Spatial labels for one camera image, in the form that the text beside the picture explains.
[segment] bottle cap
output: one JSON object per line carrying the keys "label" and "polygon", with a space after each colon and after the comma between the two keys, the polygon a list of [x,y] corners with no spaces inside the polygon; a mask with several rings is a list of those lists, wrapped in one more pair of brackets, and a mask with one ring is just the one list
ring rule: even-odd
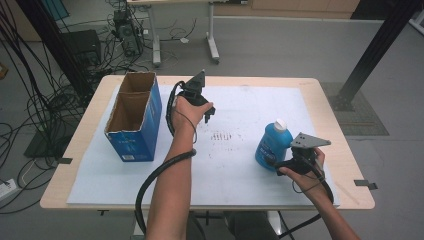
{"label": "bottle cap", "polygon": [[287,130],[287,123],[284,122],[283,119],[278,118],[277,121],[275,121],[274,123],[274,129],[275,131],[282,133]]}

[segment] white label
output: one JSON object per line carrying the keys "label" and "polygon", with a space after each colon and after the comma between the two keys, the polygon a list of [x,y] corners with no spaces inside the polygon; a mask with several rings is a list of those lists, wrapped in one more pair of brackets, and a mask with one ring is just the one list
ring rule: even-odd
{"label": "white label", "polygon": [[122,155],[122,159],[124,159],[124,160],[128,160],[128,161],[132,161],[132,160],[135,160],[135,158],[134,158],[134,156],[133,155]]}

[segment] forearm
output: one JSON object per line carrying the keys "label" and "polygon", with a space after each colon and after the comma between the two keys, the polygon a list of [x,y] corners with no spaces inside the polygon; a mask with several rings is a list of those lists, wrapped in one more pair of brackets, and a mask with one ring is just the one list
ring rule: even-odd
{"label": "forearm", "polygon": [[327,196],[315,196],[311,198],[311,201],[324,220],[332,239],[359,239]]}
{"label": "forearm", "polygon": [[[175,132],[165,161],[192,149],[193,129],[181,129]],[[186,159],[166,169],[156,181],[147,222],[147,239],[185,239],[190,198],[191,159]]]}

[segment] mat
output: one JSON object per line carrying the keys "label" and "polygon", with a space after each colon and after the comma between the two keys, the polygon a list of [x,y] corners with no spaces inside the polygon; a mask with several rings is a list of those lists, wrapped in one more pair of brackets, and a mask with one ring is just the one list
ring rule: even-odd
{"label": "mat", "polygon": [[[320,83],[325,95],[336,96],[344,83]],[[352,100],[354,111],[334,111],[337,122],[346,136],[388,136],[389,132],[384,127],[374,109],[365,96],[359,91]]]}
{"label": "mat", "polygon": [[[113,92],[81,160],[68,204],[133,206],[144,180],[166,157],[172,135],[162,117],[153,162],[129,163],[122,162],[119,158],[104,135],[117,90],[118,88]],[[170,85],[159,85],[162,103],[167,102],[171,90]],[[300,90],[282,87],[208,86],[203,89],[203,94],[207,99],[213,99],[217,110],[208,123],[202,121],[197,126],[197,155],[192,161],[191,206],[201,209],[210,209],[210,206],[220,209],[225,206],[313,208],[304,194],[293,191],[290,178],[279,177],[274,171],[261,167],[254,157],[265,126],[278,117],[284,117],[293,134],[304,132],[315,135]],[[293,101],[279,101],[282,96]],[[165,116],[166,108],[163,107],[162,110],[162,116]],[[286,159],[291,156],[291,150],[288,149]],[[326,167],[324,165],[327,183],[335,196],[334,204],[339,205],[331,172]],[[143,204],[150,203],[153,189],[147,189]]]}

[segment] blue cardboard box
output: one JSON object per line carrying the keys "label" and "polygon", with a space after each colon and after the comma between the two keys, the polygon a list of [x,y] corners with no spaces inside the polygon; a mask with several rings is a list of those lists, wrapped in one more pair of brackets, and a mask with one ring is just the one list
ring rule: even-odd
{"label": "blue cardboard box", "polygon": [[161,113],[156,74],[127,73],[105,128],[122,161],[153,161]]}

